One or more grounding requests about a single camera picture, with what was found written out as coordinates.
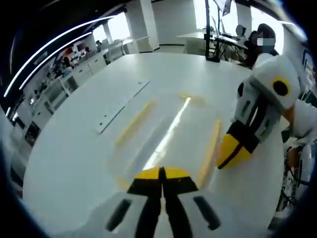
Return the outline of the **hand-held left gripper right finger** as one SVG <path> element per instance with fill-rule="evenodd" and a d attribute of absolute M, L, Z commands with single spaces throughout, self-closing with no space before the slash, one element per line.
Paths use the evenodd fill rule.
<path fill-rule="evenodd" d="M 162 188 L 175 238 L 234 238 L 239 219 L 207 190 L 198 189 L 188 172 L 163 167 Z"/>

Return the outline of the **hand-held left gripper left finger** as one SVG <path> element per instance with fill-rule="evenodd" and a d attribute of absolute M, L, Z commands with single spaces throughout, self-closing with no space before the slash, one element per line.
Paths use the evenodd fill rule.
<path fill-rule="evenodd" d="M 152 238 L 161 213 L 163 167 L 135 175 L 118 193 L 92 213 L 94 238 Z"/>

